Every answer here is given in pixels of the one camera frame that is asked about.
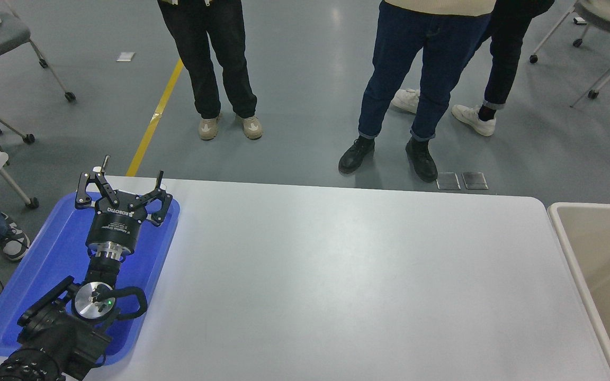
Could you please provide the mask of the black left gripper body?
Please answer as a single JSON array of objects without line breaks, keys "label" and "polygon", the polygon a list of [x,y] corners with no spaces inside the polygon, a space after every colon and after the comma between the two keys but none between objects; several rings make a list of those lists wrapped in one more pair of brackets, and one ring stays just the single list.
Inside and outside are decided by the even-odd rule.
[{"label": "black left gripper body", "polygon": [[86,246],[97,251],[102,243],[119,244],[126,252],[135,251],[142,222],[148,213],[138,196],[119,196],[119,205],[114,206],[102,197],[95,203],[95,215],[88,232]]}]

